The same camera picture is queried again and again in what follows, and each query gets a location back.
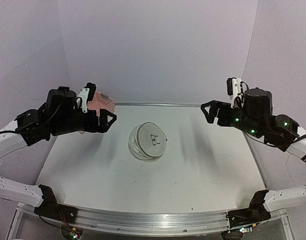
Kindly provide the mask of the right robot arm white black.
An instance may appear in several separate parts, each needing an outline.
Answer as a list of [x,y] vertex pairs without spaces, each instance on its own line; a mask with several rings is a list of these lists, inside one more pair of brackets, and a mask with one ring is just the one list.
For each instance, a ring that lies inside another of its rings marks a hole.
[[[217,120],[219,126],[234,127],[254,140],[263,138],[264,145],[288,152],[306,163],[306,131],[285,114],[273,115],[271,92],[251,88],[237,101],[237,107],[212,100],[203,103],[200,109],[209,124]],[[283,190],[258,191],[241,212],[248,221],[255,222],[264,213],[301,205],[306,205],[306,183]]]

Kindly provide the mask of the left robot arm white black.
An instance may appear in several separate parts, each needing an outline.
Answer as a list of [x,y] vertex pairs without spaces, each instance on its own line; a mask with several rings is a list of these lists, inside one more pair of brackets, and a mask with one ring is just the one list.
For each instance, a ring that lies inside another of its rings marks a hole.
[[[48,92],[46,102],[38,109],[29,109],[0,130],[0,160],[10,153],[30,147],[52,136],[74,132],[106,133],[117,116],[107,109],[90,109],[96,85],[87,83],[79,94],[68,86]],[[28,185],[0,175],[0,199],[19,202],[41,211],[50,219],[60,214],[53,191],[47,186]]]

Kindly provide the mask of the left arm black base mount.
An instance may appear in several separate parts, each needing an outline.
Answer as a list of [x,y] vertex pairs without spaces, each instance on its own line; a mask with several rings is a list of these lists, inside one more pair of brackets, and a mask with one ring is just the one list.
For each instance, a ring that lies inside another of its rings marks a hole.
[[49,186],[40,184],[38,187],[42,192],[42,203],[34,208],[34,213],[41,217],[74,224],[78,209],[58,203],[53,190]]

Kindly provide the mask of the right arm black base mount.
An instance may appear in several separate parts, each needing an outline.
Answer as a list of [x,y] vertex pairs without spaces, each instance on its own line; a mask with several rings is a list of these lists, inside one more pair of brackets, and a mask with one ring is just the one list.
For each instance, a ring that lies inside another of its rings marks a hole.
[[271,214],[264,207],[264,199],[268,192],[268,190],[257,191],[247,208],[228,211],[225,217],[229,221],[229,228],[233,229],[269,220],[271,218]]

